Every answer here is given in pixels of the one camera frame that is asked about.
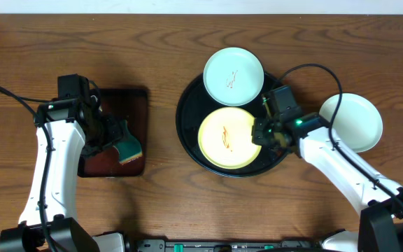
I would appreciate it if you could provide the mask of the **green yellow scrub sponge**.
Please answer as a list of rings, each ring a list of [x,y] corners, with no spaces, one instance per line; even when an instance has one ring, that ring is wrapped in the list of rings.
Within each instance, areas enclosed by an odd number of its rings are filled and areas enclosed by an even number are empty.
[[[143,151],[139,140],[130,133],[126,120],[120,122],[120,128],[122,130],[122,138],[113,147],[118,152],[118,162],[123,165],[141,158]]]

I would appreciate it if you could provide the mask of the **yellow plate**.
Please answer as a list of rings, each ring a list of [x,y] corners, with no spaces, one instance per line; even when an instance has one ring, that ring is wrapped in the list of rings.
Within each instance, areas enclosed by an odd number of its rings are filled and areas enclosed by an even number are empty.
[[[197,142],[203,156],[213,165],[233,170],[249,165],[261,146],[252,142],[254,117],[242,108],[219,108],[202,121]]]

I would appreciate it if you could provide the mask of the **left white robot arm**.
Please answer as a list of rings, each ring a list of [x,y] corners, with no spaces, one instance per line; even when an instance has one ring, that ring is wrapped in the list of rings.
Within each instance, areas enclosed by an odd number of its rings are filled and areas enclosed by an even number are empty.
[[[29,199],[17,227],[0,234],[0,251],[125,251],[120,232],[88,234],[76,216],[76,181],[86,136],[78,122],[84,106],[62,101],[37,112],[38,152]]]

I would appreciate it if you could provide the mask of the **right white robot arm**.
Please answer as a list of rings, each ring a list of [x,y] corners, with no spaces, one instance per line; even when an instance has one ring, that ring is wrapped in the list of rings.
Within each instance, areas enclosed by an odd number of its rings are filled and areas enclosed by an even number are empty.
[[[375,170],[317,113],[287,122],[256,118],[254,144],[295,153],[321,171],[360,217],[357,232],[338,231],[321,251],[403,251],[403,186]]]

